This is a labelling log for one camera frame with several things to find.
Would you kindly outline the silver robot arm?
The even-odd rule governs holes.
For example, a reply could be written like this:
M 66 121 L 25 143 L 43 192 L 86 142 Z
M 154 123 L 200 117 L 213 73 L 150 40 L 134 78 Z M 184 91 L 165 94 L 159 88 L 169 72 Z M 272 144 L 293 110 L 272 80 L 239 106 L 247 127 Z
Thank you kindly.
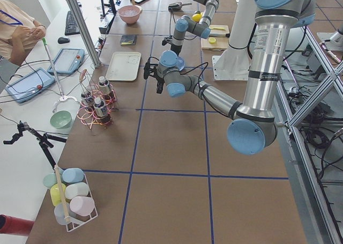
M 207 39 L 210 34 L 210 25 L 212 18 L 219 7 L 219 0 L 193 0 L 205 6 L 205 11 L 200 14 L 200 18 L 194 21 L 192 17 L 182 16 L 176 21 L 174 34 L 171 41 L 170 50 L 176 55 L 182 50 L 183 41 L 186 32 L 192 33 L 202 39 Z
M 245 81 L 245 89 L 238 93 L 225 93 L 200 76 L 180 72 L 177 66 L 185 35 L 207 39 L 220 5 L 220 0 L 193 1 L 205 7 L 200 21 L 180 17 L 168 40 L 170 49 L 144 75 L 157 80 L 158 93 L 167 90 L 175 98 L 191 92 L 207 102 L 231 119 L 227 139 L 235 151 L 259 153 L 277 137 L 272 105 L 290 30 L 313 21 L 316 0 L 239 0 L 228 48 L 213 62 L 216 79 Z

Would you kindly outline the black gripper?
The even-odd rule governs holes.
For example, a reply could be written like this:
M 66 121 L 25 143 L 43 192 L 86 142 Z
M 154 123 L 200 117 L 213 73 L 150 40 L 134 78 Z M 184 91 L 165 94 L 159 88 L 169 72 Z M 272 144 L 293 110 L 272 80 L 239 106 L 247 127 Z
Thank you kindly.
M 170 50 L 173 51 L 177 56 L 179 56 L 179 54 L 182 50 L 182 46 L 183 46 L 183 44 L 177 45 L 177 44 L 172 43 Z
M 157 86 L 156 86 L 156 93 L 161 94 L 163 92 L 163 86 L 165 84 L 165 81 L 163 78 L 161 78 L 157 72 L 154 73 L 154 78 L 157 80 Z

